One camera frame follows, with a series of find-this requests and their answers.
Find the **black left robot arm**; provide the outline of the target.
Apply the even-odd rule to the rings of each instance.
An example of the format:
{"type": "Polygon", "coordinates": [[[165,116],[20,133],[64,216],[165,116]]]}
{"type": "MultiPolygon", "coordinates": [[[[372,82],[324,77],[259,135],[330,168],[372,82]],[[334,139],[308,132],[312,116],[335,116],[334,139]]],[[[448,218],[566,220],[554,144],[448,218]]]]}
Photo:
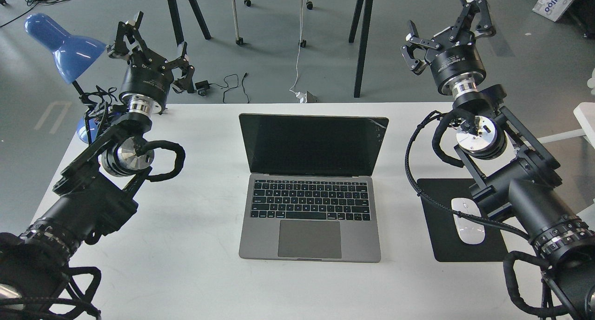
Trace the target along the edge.
{"type": "Polygon", "coordinates": [[[119,22],[113,44],[72,35],[44,13],[30,15],[25,31],[53,54],[66,83],[76,79],[106,50],[124,59],[128,68],[119,105],[98,102],[84,124],[100,119],[88,147],[61,172],[53,192],[59,197],[21,235],[1,234],[1,318],[3,320],[72,320],[92,305],[101,272],[96,267],[70,267],[83,242],[93,245],[121,227],[136,213],[134,195],[144,181],[159,182],[182,170],[185,151],[167,140],[148,141],[151,115],[165,110],[173,87],[177,93],[192,85],[195,68],[186,43],[177,59],[167,60],[147,47],[139,28],[143,13],[119,22]]]}

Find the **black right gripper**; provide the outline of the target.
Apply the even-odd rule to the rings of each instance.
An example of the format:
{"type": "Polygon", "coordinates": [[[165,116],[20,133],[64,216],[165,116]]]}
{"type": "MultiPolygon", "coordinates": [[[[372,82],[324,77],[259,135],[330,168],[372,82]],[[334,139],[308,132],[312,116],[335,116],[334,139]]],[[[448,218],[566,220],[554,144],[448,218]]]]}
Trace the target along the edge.
{"type": "Polygon", "coordinates": [[[487,0],[460,1],[463,10],[450,32],[441,32],[432,40],[425,40],[418,36],[417,27],[409,20],[407,43],[401,48],[404,61],[414,74],[422,74],[429,62],[438,93],[442,95],[452,95],[450,87],[446,87],[448,81],[464,73],[472,74],[476,83],[482,83],[486,72],[475,41],[496,34],[487,0]],[[427,50],[425,60],[414,57],[417,49],[427,50]]]}

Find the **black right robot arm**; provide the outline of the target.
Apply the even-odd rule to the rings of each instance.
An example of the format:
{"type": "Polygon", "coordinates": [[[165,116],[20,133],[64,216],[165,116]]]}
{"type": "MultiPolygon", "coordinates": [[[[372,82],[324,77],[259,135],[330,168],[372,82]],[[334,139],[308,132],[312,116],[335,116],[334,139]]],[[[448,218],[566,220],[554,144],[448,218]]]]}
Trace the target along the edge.
{"type": "Polygon", "coordinates": [[[419,123],[404,153],[406,176],[416,194],[450,214],[514,233],[534,254],[519,251],[503,259],[512,303],[540,319],[568,314],[594,318],[594,231],[555,193],[560,163],[503,105],[502,85],[483,90],[486,72],[476,40],[495,36],[487,0],[460,0],[452,26],[421,38],[412,21],[401,53],[416,75],[430,68],[438,93],[453,97],[452,110],[433,111],[419,123]],[[437,120],[432,148],[439,159],[465,168],[475,184],[472,201],[487,217],[448,208],[423,191],[410,171],[410,149],[419,132],[437,120]]]}

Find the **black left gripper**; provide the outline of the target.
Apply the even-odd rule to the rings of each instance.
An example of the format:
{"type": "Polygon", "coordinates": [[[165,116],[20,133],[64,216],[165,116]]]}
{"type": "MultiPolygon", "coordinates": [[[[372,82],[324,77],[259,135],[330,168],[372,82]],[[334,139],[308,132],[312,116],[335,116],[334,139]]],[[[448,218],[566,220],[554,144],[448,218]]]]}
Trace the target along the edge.
{"type": "Polygon", "coordinates": [[[127,100],[131,94],[140,94],[156,102],[166,102],[171,84],[175,93],[195,93],[192,83],[195,67],[189,63],[187,43],[178,44],[179,57],[171,61],[158,54],[150,55],[139,33],[142,18],[140,11],[134,19],[120,21],[113,43],[106,47],[108,57],[128,63],[119,97],[127,100]],[[180,78],[173,79],[174,69],[181,70],[180,78]]]}

